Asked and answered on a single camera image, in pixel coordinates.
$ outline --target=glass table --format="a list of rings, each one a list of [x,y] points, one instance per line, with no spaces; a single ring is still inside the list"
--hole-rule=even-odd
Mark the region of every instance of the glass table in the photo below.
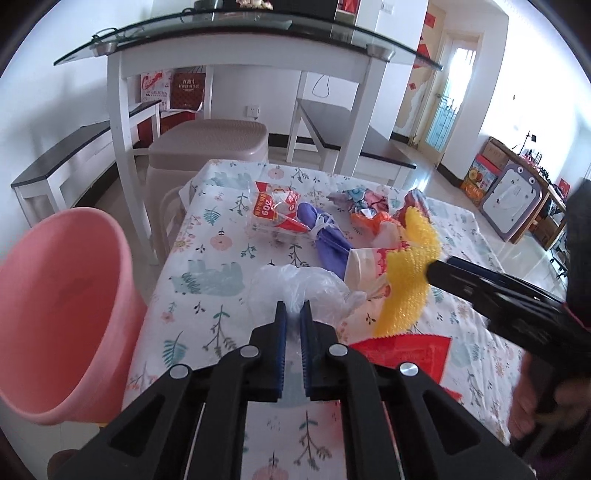
[[[214,68],[251,65],[301,72],[288,150],[293,151],[300,123],[297,101],[303,98],[307,73],[315,72],[358,84],[335,173],[352,176],[389,63],[441,65],[395,40],[339,21],[277,11],[185,9],[120,29],[107,29],[55,62],[61,65],[108,56],[108,111],[113,147],[131,218],[151,263],[150,223],[139,190],[129,134],[128,78],[145,72],[206,66],[204,117],[211,117]]]

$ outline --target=white table leg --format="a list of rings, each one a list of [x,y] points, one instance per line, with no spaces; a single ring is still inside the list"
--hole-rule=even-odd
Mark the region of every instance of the white table leg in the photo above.
[[[121,75],[121,53],[113,53],[108,57],[107,62],[107,107],[111,119],[111,135],[119,178],[144,255],[150,264],[157,265],[158,260],[150,245],[150,222],[139,188],[138,172],[135,168],[129,127],[127,78],[123,78]]]
[[[21,188],[15,187],[14,193],[17,194],[18,203],[21,205],[22,212],[25,214],[25,218],[29,223],[29,226],[33,226],[39,223],[40,219],[35,209],[31,206],[31,203],[22,196]]]
[[[51,177],[46,180],[47,198],[49,198],[49,203],[51,203],[51,207],[56,213],[68,209],[64,196],[61,193],[60,184],[61,182],[52,180]]]
[[[212,117],[212,92],[213,92],[213,65],[205,67],[205,89],[203,95],[203,118],[209,120]]]
[[[154,114],[152,115],[152,141],[160,136],[160,104],[154,105]]]
[[[324,155],[320,160],[320,169],[325,171],[326,173],[333,173],[335,170],[336,159],[339,155],[338,150],[329,150],[328,148],[324,148]]]
[[[349,128],[345,138],[348,142],[341,146],[335,173],[346,177],[353,176],[359,154],[369,128],[369,121],[374,113],[379,88],[382,85],[387,63],[379,59],[371,59],[365,73],[365,79],[357,87],[355,101],[349,118]]]
[[[301,121],[301,113],[300,113],[300,105],[298,100],[302,100],[304,98],[304,90],[306,89],[306,79],[308,78],[308,72],[302,71],[300,73],[300,81],[297,84],[297,93],[295,94],[295,105],[294,105],[294,112],[291,116],[291,126],[290,126],[290,139],[287,142],[287,163],[291,163],[294,159],[294,151],[296,150],[296,142],[297,142],[297,131],[300,128],[300,121]]]
[[[410,168],[400,167],[400,171],[398,172],[398,175],[396,175],[396,178],[392,182],[392,185],[390,185],[390,182],[388,182],[388,185],[397,189],[402,189],[404,187],[404,182],[406,181],[409,172]]]

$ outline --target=floral tablecloth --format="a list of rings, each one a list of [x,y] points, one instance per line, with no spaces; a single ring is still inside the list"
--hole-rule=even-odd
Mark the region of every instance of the floral tablecloth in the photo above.
[[[305,201],[332,214],[355,248],[368,247],[370,239],[326,196],[365,186],[387,195],[396,209],[405,195],[391,187],[321,171],[210,161],[181,193],[190,206],[150,301],[124,406],[172,365],[182,362],[202,368],[248,342],[260,321],[249,318],[246,294],[261,266],[320,266],[315,247],[308,242],[279,243],[265,236],[247,236],[248,192],[255,180],[290,185]],[[455,255],[501,270],[471,212],[433,199],[428,199],[428,209],[440,235],[443,258]],[[362,316],[375,321],[370,309]],[[468,303],[437,288],[431,288],[421,318],[410,332],[452,338],[441,384],[461,393],[468,411],[507,441],[506,420],[521,350],[489,333],[484,319]],[[288,358],[285,375],[286,384],[300,379],[301,364]],[[292,480],[345,479],[339,405],[310,402],[285,392],[284,397],[278,404],[249,405],[242,478],[262,478],[272,465],[276,473]]]

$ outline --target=black baseboard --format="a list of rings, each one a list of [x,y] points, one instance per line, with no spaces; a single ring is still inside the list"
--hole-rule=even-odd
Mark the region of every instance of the black baseboard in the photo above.
[[[451,183],[457,189],[460,188],[460,185],[462,185],[462,182],[464,181],[463,179],[457,178],[451,171],[449,171],[441,163],[437,166],[437,171],[441,175],[443,175],[443,178],[445,178],[449,183]]]
[[[410,137],[406,137],[405,135],[395,134],[394,132],[392,132],[390,134],[390,140],[396,140],[398,142],[402,142],[402,143],[406,143],[407,145],[410,145]]]
[[[94,182],[86,193],[76,202],[75,207],[94,207],[109,187],[119,178],[117,163],[113,163],[106,172]]]
[[[289,135],[284,134],[269,134],[269,146],[278,148],[287,148],[287,142],[290,139]],[[298,137],[298,143],[305,143],[314,145],[314,141],[309,137]]]

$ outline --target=floor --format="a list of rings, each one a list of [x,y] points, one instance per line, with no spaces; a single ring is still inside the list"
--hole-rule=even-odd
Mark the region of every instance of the floor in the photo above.
[[[538,285],[561,298],[566,295],[564,284],[556,279],[556,271],[549,262],[551,257],[533,236],[526,235],[517,245],[504,243],[461,190],[447,182],[419,152],[400,143],[398,147],[417,164],[416,171],[406,180],[405,189],[418,187],[428,197],[474,212],[482,235],[488,240],[508,274]],[[285,149],[271,148],[269,158],[272,163],[285,163]],[[297,150],[294,157],[294,164],[300,167],[317,169],[318,161],[318,155],[310,151]],[[140,158],[138,167],[141,177],[145,176],[146,166],[147,159]],[[366,179],[380,182],[379,177]],[[136,285],[144,299],[148,300],[158,280],[160,268],[148,265],[141,254],[119,180],[105,193],[97,207],[110,213],[123,227],[133,255]],[[95,425],[88,424],[66,422],[51,427],[30,424],[2,404],[0,425],[25,465],[38,480],[47,478],[47,461],[55,452],[80,448],[98,432]]]

